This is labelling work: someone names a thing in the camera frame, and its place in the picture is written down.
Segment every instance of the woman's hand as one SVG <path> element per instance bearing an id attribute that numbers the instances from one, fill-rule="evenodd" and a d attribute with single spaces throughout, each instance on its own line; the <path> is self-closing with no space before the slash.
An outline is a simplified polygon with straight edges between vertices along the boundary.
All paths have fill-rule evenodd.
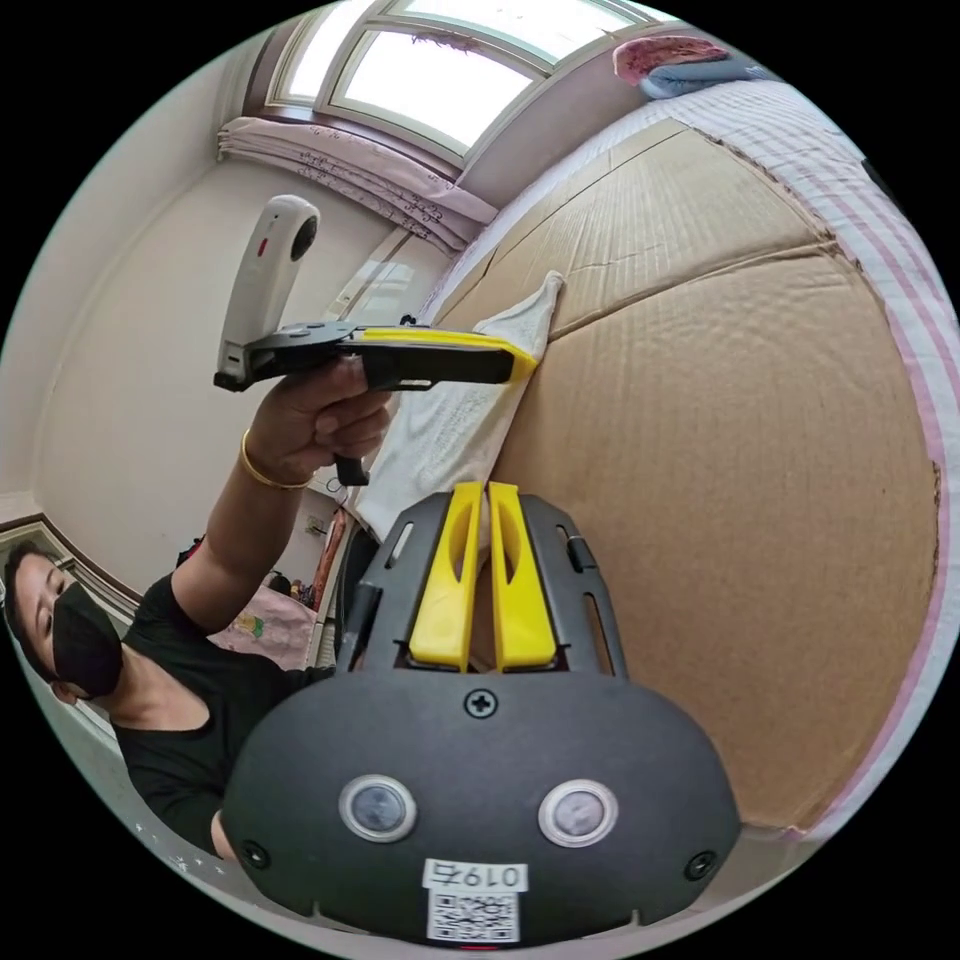
<path id="1" fill-rule="evenodd" d="M 334 457 L 359 459 L 389 425 L 389 393 L 371 393 L 358 358 L 285 377 L 264 397 L 247 437 L 253 465 L 277 483 L 304 483 Z"/>

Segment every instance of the black face mask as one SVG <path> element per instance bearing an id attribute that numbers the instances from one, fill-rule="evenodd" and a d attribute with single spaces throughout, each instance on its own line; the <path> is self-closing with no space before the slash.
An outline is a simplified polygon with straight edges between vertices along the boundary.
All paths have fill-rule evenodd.
<path id="1" fill-rule="evenodd" d="M 103 608 L 73 583 L 53 605 L 53 666 L 63 683 L 74 683 L 90 698 L 113 693 L 120 680 L 120 636 Z"/>

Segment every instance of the bed sheet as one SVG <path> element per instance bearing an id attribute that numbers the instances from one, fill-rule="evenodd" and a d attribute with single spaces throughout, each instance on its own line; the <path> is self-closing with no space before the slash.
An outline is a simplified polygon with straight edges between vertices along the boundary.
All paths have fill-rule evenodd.
<path id="1" fill-rule="evenodd" d="M 634 133 L 672 117 L 766 168 L 819 214 L 883 299 L 910 377 L 930 459 L 940 471 L 938 566 L 926 623 L 893 710 L 870 753 L 808 840 L 832 836 L 865 802 L 917 729 L 960 632 L 960 328 L 920 237 L 861 166 L 863 153 L 799 91 L 756 81 L 647 104 L 582 144 L 506 206 L 456 260 L 422 322 L 554 187 Z M 798 834 L 788 831 L 787 839 Z"/>

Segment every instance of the handheld device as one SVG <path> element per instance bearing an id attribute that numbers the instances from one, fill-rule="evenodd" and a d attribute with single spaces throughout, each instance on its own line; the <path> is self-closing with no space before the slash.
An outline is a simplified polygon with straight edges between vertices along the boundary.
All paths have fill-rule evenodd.
<path id="1" fill-rule="evenodd" d="M 720 757 L 629 681 L 573 520 L 507 484 L 488 488 L 497 669 L 468 672 L 482 496 L 459 484 L 400 515 L 336 674 L 244 744 L 227 838 L 287 909 L 431 946 L 532 947 L 678 913 L 740 834 Z"/>
<path id="2" fill-rule="evenodd" d="M 295 196 L 274 197 L 260 215 L 230 296 L 216 386 L 242 392 L 350 354 L 361 358 L 371 390 L 429 390 L 444 380 L 508 383 L 536 369 L 533 357 L 506 340 L 411 325 L 406 317 L 396 327 L 307 323 L 280 329 L 319 222 L 316 207 Z M 336 466 L 341 485 L 369 483 L 359 460 L 338 457 Z"/>

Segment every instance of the cardboard sheet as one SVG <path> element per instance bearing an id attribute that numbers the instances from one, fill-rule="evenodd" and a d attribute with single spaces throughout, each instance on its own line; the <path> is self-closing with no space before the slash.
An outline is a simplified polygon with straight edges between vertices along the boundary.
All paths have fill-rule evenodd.
<path id="1" fill-rule="evenodd" d="M 531 210 L 438 324 L 551 269 L 551 345 L 493 479 L 574 517 L 632 677 L 703 725 L 744 820 L 809 826 L 894 702 L 935 571 L 935 474 L 883 306 L 826 224 L 673 120 Z M 492 664 L 488 608 L 484 576 Z"/>

